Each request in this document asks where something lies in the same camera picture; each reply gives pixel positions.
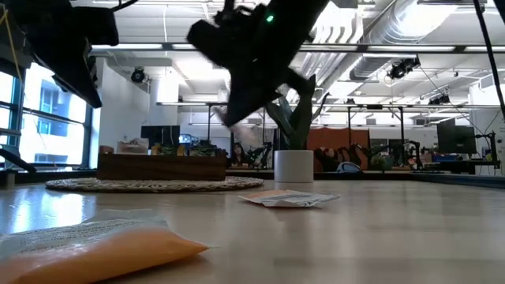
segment woven round rug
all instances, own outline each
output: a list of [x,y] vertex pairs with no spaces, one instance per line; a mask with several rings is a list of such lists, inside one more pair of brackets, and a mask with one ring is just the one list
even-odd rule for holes
[[248,189],[263,184],[250,177],[226,177],[224,181],[105,181],[94,177],[46,182],[47,189],[79,192],[211,192]]

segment white cylinder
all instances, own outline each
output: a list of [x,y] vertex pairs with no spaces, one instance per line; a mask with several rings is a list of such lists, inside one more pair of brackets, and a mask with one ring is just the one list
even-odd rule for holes
[[314,182],[314,152],[275,151],[275,182]]

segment wooden tabletop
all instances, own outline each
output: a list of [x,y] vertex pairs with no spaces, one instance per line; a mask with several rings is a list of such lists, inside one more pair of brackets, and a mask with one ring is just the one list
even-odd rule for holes
[[[336,193],[323,209],[270,209],[238,195]],[[238,192],[0,190],[0,234],[67,226],[104,208],[152,208],[214,248],[112,283],[505,283],[505,194],[415,181],[316,181]]]

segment orange partition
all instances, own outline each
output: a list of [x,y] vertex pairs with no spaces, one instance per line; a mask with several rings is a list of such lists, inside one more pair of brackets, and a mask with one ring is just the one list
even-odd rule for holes
[[[365,148],[369,148],[370,132],[368,130],[351,130],[351,142],[353,144],[360,144]],[[311,129],[309,134],[309,142],[307,148],[315,150],[317,148],[334,148],[335,150],[340,147],[349,147],[349,129]],[[368,168],[368,160],[365,155],[360,151],[358,154],[361,159],[361,169]],[[314,159],[314,172],[322,172],[323,167],[317,159]]]

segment security camera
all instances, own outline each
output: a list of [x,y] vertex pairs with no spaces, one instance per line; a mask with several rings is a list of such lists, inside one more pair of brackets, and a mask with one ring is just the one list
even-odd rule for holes
[[132,82],[136,84],[142,84],[146,80],[144,73],[144,67],[135,67],[135,71],[132,73]]

